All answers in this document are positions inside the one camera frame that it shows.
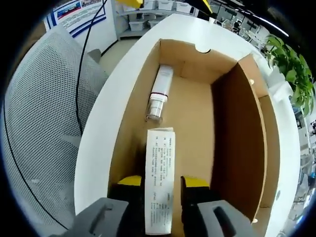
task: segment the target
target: white table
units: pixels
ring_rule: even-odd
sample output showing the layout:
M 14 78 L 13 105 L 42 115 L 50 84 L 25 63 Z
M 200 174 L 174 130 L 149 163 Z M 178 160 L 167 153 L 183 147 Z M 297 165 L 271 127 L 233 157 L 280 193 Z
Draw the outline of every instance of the white table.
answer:
M 116 66 L 102 88 L 87 120 L 79 147 L 75 173 L 76 214 L 107 196 L 112 154 L 129 96 L 138 74 L 159 39 L 193 43 L 198 51 L 215 49 L 236 60 L 249 53 L 263 77 L 271 73 L 266 59 L 240 36 L 207 21 L 172 14 L 140 38 Z M 275 237 L 287 218 L 296 191 L 300 149 L 296 120 L 288 100 L 273 104 L 280 138 L 281 195 L 272 208 L 267 236 Z

